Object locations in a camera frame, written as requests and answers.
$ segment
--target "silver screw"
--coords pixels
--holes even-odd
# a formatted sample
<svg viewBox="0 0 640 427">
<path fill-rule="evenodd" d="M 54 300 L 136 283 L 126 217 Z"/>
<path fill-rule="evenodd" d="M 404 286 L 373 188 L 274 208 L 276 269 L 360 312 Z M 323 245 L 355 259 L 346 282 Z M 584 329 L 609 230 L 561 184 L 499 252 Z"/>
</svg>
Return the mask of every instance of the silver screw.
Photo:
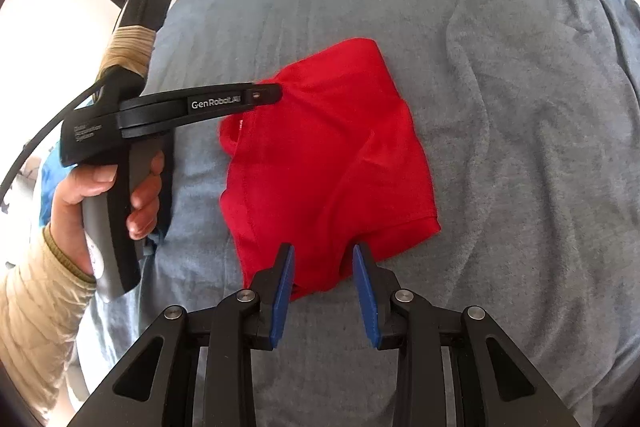
<svg viewBox="0 0 640 427">
<path fill-rule="evenodd" d="M 484 313 L 484 310 L 480 306 L 471 306 L 471 308 L 469 308 L 466 313 L 469 315 L 469 317 L 476 321 L 481 321 L 486 315 L 486 313 Z"/>
<path fill-rule="evenodd" d="M 240 302 L 251 302 L 255 299 L 255 292 L 253 290 L 240 290 L 236 293 L 236 299 Z"/>
<path fill-rule="evenodd" d="M 169 306 L 164 310 L 164 318 L 170 321 L 177 319 L 182 315 L 182 308 L 180 306 Z"/>
<path fill-rule="evenodd" d="M 414 294 L 409 290 L 398 290 L 396 292 L 396 300 L 400 302 L 411 302 L 414 300 Z"/>
</svg>

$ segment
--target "blue gripper pad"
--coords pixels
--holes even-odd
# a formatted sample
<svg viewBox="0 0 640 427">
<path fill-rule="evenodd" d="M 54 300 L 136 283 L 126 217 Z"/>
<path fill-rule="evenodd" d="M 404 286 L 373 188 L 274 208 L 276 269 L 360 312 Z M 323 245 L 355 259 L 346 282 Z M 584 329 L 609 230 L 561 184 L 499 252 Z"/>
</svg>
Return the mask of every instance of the blue gripper pad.
<svg viewBox="0 0 640 427">
<path fill-rule="evenodd" d="M 282 338 L 284 323 L 287 320 L 287 309 L 293 288 L 293 273 L 295 272 L 294 248 L 289 247 L 287 260 L 284 262 L 284 269 L 278 283 L 275 299 L 273 300 L 273 315 L 271 315 L 271 332 L 269 338 L 271 346 L 275 349 Z"/>
<path fill-rule="evenodd" d="M 378 348 L 381 342 L 380 329 L 378 328 L 378 305 L 376 304 L 376 296 L 373 293 L 369 274 L 358 245 L 353 247 L 353 279 L 358 289 L 364 329 L 373 347 Z"/>
</svg>

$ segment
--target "folded red fabric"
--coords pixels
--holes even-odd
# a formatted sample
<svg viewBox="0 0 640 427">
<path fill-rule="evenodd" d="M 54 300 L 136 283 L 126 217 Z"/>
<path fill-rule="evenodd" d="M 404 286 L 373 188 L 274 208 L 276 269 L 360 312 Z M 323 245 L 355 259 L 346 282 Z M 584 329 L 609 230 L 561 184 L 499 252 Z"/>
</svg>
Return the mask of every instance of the folded red fabric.
<svg viewBox="0 0 640 427">
<path fill-rule="evenodd" d="M 440 231 L 431 175 L 406 103 L 377 44 L 350 39 L 268 82 L 282 99 L 220 124 L 232 157 L 220 205 L 244 284 L 296 250 L 293 297 L 351 274 L 351 248 L 376 261 Z"/>
</svg>

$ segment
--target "human hand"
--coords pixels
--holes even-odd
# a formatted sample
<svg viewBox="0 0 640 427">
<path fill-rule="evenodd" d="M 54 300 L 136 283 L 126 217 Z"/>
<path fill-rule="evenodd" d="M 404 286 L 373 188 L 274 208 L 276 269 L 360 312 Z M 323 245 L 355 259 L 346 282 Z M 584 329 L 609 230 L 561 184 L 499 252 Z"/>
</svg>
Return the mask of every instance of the human hand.
<svg viewBox="0 0 640 427">
<path fill-rule="evenodd" d="M 133 240 L 146 237 L 156 227 L 162 168 L 164 155 L 158 152 L 151 160 L 149 175 L 131 194 L 133 212 L 127 217 L 127 228 Z M 76 167 L 58 184 L 53 196 L 51 237 L 60 250 L 88 275 L 92 275 L 94 269 L 84 237 L 80 203 L 84 198 L 97 196 L 113 187 L 116 170 L 116 165 Z"/>
</svg>

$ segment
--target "beige elastic band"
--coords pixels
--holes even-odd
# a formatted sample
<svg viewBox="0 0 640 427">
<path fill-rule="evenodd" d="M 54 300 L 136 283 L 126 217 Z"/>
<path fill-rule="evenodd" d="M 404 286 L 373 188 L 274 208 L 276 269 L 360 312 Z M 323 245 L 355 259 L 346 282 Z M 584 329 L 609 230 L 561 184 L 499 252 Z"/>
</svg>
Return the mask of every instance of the beige elastic band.
<svg viewBox="0 0 640 427">
<path fill-rule="evenodd" d="M 156 32 L 144 26 L 117 28 L 102 56 L 97 78 L 111 66 L 122 66 L 146 78 L 155 40 Z"/>
</svg>

